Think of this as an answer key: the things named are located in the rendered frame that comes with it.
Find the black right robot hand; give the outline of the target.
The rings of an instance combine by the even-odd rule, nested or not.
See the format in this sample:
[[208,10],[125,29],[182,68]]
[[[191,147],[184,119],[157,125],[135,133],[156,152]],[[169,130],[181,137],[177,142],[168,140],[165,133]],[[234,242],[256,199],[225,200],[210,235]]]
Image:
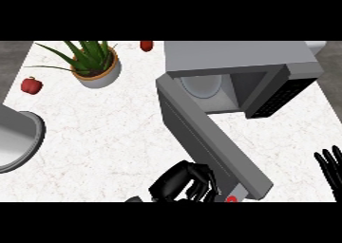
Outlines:
[[331,146],[331,151],[314,153],[321,171],[327,180],[336,202],[342,202],[342,152],[337,146]]

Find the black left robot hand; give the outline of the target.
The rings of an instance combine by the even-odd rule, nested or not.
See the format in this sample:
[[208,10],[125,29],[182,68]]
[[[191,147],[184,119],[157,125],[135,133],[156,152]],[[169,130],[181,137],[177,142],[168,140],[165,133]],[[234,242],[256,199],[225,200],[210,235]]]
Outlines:
[[218,195],[213,171],[206,164],[180,161],[149,188],[154,202],[213,202]]

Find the grey microwave door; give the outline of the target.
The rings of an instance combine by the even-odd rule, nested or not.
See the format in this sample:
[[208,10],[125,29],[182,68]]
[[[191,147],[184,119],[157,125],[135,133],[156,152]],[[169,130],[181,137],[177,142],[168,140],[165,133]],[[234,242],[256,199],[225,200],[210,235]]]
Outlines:
[[163,124],[193,161],[208,164],[219,195],[262,199],[272,183],[168,74],[156,79]]

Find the glass microwave turntable plate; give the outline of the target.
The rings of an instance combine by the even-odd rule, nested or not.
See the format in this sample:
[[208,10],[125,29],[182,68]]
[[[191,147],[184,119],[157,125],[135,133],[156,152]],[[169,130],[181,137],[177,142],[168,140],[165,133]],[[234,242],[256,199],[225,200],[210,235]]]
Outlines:
[[221,87],[221,76],[206,75],[182,77],[181,84],[185,88],[187,93],[193,97],[199,99],[208,99],[215,95]]

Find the grey microwave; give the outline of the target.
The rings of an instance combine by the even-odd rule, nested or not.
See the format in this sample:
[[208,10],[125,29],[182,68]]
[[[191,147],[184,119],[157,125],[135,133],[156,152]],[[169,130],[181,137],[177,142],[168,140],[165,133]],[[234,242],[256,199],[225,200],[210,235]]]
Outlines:
[[[323,41],[166,41],[165,72],[205,113],[241,112],[261,119],[320,78],[315,54],[324,47]],[[206,75],[221,76],[221,87],[199,99],[181,78]]]

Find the large grey metal pot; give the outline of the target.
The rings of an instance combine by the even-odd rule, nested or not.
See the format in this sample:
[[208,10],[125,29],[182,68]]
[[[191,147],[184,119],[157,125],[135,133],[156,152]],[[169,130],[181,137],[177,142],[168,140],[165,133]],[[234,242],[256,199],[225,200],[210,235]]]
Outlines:
[[0,103],[0,174],[20,167],[42,145],[45,125],[29,111],[14,111]]

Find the green plant in white pot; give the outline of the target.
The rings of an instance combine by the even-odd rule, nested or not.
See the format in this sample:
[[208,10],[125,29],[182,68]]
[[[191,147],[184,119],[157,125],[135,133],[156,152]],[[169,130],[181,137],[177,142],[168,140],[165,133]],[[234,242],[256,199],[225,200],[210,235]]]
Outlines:
[[87,88],[107,87],[116,81],[122,71],[115,47],[106,41],[79,41],[81,47],[76,47],[70,41],[64,44],[72,53],[70,57],[54,48],[39,44],[39,47],[56,54],[70,65],[69,68],[56,66],[56,69],[66,70]]

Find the red bell pepper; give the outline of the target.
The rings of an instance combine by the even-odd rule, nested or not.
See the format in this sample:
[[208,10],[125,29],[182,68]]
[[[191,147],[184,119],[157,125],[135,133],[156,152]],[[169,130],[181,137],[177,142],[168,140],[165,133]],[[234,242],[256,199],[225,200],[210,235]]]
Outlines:
[[20,83],[20,90],[31,94],[35,95],[42,89],[42,82],[38,81],[33,77],[28,77],[23,79]]

